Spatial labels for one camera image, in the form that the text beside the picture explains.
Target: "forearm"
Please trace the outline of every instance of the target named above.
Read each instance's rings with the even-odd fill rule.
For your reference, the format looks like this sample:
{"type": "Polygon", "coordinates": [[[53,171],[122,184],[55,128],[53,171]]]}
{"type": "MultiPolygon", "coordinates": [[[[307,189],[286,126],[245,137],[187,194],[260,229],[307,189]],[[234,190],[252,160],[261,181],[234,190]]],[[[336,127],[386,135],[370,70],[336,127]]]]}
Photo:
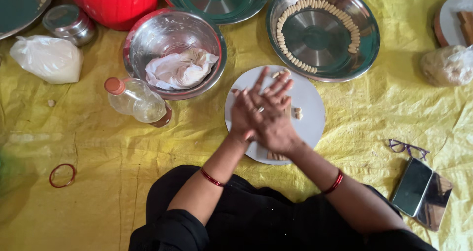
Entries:
{"type": "MultiPolygon", "coordinates": [[[[288,157],[322,191],[329,189],[338,176],[339,170],[305,143],[298,145],[288,157]]],[[[340,185],[326,195],[326,198],[347,223],[360,234],[395,229],[409,230],[409,227],[390,206],[346,174],[340,185]]]]}
{"type": "MultiPolygon", "coordinates": [[[[204,164],[203,168],[218,182],[227,183],[247,148],[247,143],[233,137],[230,133],[204,164]]],[[[187,210],[205,225],[209,221],[222,192],[223,187],[211,183],[200,171],[197,171],[174,196],[168,210],[187,210]]]]}

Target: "purple eyeglasses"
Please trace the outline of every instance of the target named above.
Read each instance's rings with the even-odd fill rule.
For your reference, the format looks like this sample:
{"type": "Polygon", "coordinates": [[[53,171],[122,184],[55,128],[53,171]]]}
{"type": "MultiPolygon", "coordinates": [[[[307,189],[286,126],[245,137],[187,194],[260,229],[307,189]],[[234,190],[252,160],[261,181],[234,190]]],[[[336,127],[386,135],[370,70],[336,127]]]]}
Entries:
{"type": "Polygon", "coordinates": [[[403,143],[401,141],[398,141],[396,139],[389,139],[389,147],[396,153],[401,153],[404,150],[407,149],[407,152],[409,153],[409,156],[416,158],[416,159],[424,159],[425,156],[430,153],[430,151],[427,151],[423,148],[416,147],[413,145],[409,145],[406,143],[403,143]]]}

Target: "woman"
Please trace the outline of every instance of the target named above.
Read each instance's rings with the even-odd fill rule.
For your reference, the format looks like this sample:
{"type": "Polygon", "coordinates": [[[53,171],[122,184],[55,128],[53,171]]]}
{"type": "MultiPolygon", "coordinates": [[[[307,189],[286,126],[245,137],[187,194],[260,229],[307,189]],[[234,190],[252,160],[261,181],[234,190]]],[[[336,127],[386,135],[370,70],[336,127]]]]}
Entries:
{"type": "Polygon", "coordinates": [[[299,138],[282,114],[290,100],[277,104],[293,81],[286,73],[260,95],[268,71],[251,90],[234,91],[230,133],[202,168],[176,167],[151,187],[146,225],[133,232],[130,250],[435,250],[374,188],[299,138]],[[251,140],[291,159],[323,192],[292,203],[232,175],[251,140]]]}

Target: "white plastic bag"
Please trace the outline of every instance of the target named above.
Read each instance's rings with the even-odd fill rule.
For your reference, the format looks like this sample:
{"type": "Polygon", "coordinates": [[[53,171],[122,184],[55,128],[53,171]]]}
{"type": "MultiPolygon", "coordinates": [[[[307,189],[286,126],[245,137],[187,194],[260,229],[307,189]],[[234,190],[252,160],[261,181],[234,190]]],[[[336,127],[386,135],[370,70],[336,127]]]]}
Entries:
{"type": "Polygon", "coordinates": [[[153,59],[146,65],[146,81],[166,90],[192,88],[210,73],[219,58],[203,49],[188,49],[153,59]]]}
{"type": "Polygon", "coordinates": [[[10,55],[23,69],[51,84],[79,81],[82,51],[70,41],[39,35],[17,38],[10,55]]]}
{"type": "Polygon", "coordinates": [[[433,86],[466,85],[473,79],[473,45],[448,46],[429,52],[421,59],[421,68],[433,86]]]}

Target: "bottle cap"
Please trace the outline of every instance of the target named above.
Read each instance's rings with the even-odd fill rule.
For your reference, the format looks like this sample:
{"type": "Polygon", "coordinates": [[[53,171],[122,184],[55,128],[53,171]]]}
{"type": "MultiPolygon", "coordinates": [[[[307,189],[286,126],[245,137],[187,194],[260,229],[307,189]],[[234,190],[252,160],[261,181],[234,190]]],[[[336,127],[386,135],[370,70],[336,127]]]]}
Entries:
{"type": "Polygon", "coordinates": [[[125,91],[125,83],[116,77],[110,77],[105,81],[105,90],[112,95],[120,95],[125,91]]]}

